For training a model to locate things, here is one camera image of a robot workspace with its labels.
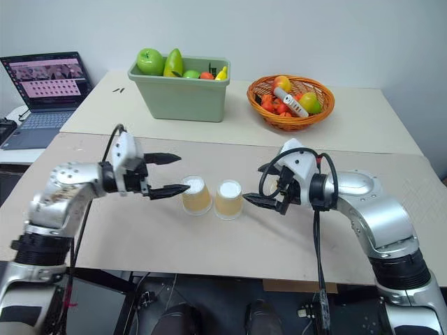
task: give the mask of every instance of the laptop keyboard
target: laptop keyboard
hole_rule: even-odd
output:
[[[70,112],[42,112],[33,113],[27,117],[20,129],[54,129],[61,128],[70,118]]]

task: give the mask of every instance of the white tabletop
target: white tabletop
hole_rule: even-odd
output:
[[[45,186],[51,169],[66,161],[97,162],[108,136],[60,133],[27,170],[0,208],[0,260],[14,256],[11,239],[22,234],[29,201]],[[258,187],[257,167],[277,153],[274,147],[142,139],[145,152],[172,152],[182,160],[149,165],[153,187],[203,176],[212,194],[224,179],[243,191]],[[406,207],[428,266],[447,285],[444,260],[447,188],[419,155],[328,151],[337,170],[369,170]],[[321,214],[321,248],[327,282],[373,284],[373,273],[349,220]],[[287,215],[244,202],[241,217],[223,221],[211,210],[184,213],[180,197],[150,201],[141,195],[107,195],[93,202],[78,266],[316,281],[312,212],[291,206]]]
[[[335,96],[332,114],[308,129],[286,133],[272,129],[252,109],[246,96],[249,84],[230,83],[221,123],[160,120],[151,116],[127,74],[112,71],[61,131],[108,135],[116,124],[123,123],[135,136],[146,138],[280,147],[298,136],[304,145],[316,149],[422,155],[378,89],[330,87]],[[117,88],[124,91],[112,92]]]
[[[6,115],[7,119],[13,120],[19,126],[22,122],[19,120],[20,115],[28,110],[26,105],[15,108],[11,113]],[[45,151],[45,149],[21,149],[21,150],[3,150],[0,149],[0,164],[19,164],[30,165]]]

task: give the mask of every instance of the wicker basket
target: wicker basket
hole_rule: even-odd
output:
[[[280,117],[279,115],[268,112],[255,101],[255,95],[262,96],[263,94],[271,94],[273,80],[277,76],[278,75],[262,77],[251,84],[247,90],[247,97],[253,108],[262,116],[262,118],[264,118],[265,122],[274,128],[283,131],[298,131],[311,124],[324,120],[334,109],[334,96],[332,92],[322,84],[309,78],[285,75],[292,84],[290,94],[295,95],[297,93],[306,93],[310,91],[315,92],[316,97],[321,104],[321,112],[309,117]]]

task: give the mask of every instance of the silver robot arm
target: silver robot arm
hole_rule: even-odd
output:
[[[447,334],[446,303],[404,207],[383,191],[376,177],[357,170],[337,173],[338,194],[333,203],[332,174],[319,172],[314,151],[300,149],[299,141],[289,140],[279,159],[259,168],[263,172],[259,193],[247,193],[244,198],[283,215],[290,203],[343,213],[374,270],[385,334],[425,334],[427,330],[431,331],[427,334]],[[271,195],[263,192],[267,174],[279,176]]]
[[[51,171],[45,190],[29,207],[24,234],[0,282],[0,334],[52,334],[61,314],[64,289],[57,285],[65,259],[89,203],[107,193],[141,193],[151,200],[169,198],[189,186],[153,189],[146,164],[168,164],[172,154],[144,154],[139,142],[121,130],[112,148],[112,164],[65,163]]]

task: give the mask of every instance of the green plastic bin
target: green plastic bin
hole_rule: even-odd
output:
[[[136,62],[128,75],[155,119],[220,122],[224,118],[226,87],[230,84],[230,62],[222,58],[183,58],[184,70],[209,72],[216,68],[219,73],[224,66],[228,69],[225,80],[144,75]]]

